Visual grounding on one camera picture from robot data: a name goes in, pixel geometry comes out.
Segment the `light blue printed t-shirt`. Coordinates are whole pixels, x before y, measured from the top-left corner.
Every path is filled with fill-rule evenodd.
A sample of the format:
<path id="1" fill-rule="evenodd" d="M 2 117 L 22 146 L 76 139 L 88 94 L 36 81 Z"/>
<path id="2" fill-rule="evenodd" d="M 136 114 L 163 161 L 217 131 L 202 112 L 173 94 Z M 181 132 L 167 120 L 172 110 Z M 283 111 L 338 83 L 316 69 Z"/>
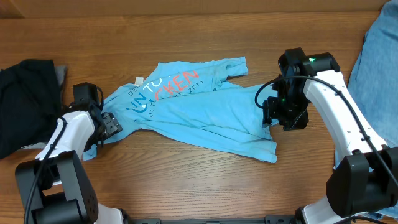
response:
<path id="1" fill-rule="evenodd" d="M 159 63 L 145 80 L 125 84 L 105 99 L 104 111 L 122 127 L 105 143 L 145 129 L 194 146 L 275 163 L 277 144 L 262 125 L 263 113 L 254 101 L 276 92 L 228 81 L 247 74 L 245 57 Z"/>

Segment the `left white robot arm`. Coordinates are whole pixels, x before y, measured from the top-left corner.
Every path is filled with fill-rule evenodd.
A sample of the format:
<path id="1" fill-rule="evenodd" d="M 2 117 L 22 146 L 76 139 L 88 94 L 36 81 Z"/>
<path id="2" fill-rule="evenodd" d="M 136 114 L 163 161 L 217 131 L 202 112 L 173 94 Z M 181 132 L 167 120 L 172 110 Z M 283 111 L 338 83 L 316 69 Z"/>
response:
<path id="1" fill-rule="evenodd" d="M 44 150 L 16 168 L 24 223 L 130 223 L 124 210 L 98 202 L 81 164 L 84 152 L 103 145 L 122 127 L 103 111 L 99 87 L 81 83 L 73 86 L 73 94 Z"/>

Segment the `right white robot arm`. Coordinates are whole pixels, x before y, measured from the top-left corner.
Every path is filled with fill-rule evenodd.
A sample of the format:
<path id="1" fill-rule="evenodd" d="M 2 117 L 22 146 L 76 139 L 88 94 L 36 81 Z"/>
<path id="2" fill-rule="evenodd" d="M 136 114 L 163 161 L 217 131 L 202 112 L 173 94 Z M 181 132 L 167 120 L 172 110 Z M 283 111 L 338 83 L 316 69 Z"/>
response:
<path id="1" fill-rule="evenodd" d="M 330 53 L 306 55 L 286 50 L 280 75 L 269 82 L 277 96 L 259 104 L 263 125 L 277 121 L 284 130 L 304 129 L 308 105 L 318 110 L 332 136 L 337 166 L 319 201 L 293 215 L 269 215 L 266 223 L 350 223 L 397 204 L 397 149 L 387 145 L 351 97 L 340 66 Z"/>

